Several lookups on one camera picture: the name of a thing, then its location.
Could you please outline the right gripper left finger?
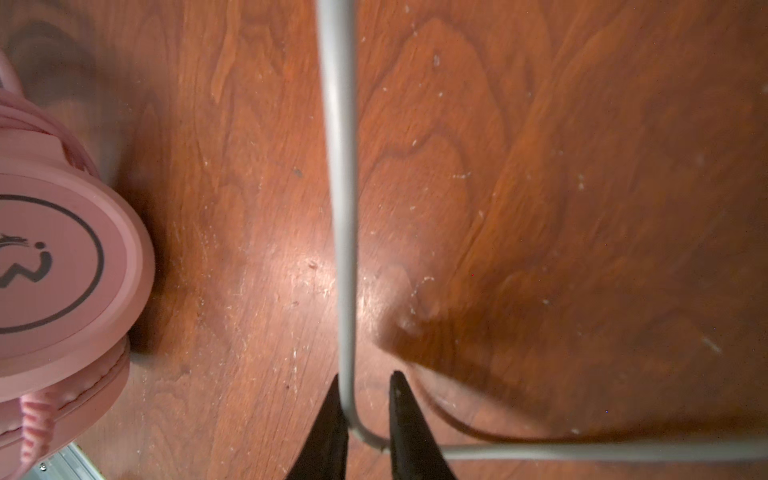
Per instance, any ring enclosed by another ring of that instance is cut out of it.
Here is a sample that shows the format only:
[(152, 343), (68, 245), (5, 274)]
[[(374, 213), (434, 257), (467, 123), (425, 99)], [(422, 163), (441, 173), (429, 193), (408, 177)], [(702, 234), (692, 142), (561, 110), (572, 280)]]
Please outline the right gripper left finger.
[(341, 406), (339, 379), (333, 378), (287, 480), (344, 480), (349, 429)]

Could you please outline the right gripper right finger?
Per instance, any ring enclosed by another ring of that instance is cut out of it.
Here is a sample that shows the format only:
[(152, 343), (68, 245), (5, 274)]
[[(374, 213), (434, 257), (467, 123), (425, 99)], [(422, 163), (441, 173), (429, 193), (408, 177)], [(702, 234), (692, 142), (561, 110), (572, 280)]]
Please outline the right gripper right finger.
[(456, 479), (401, 371), (390, 377), (389, 430), (393, 479)]

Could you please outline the pink headphones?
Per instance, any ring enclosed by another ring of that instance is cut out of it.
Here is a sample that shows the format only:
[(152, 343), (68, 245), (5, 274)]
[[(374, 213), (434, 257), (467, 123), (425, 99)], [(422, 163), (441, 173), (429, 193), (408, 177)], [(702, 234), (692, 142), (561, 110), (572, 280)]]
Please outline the pink headphones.
[(146, 227), (1, 63), (1, 475), (20, 479), (114, 405), (155, 276)]

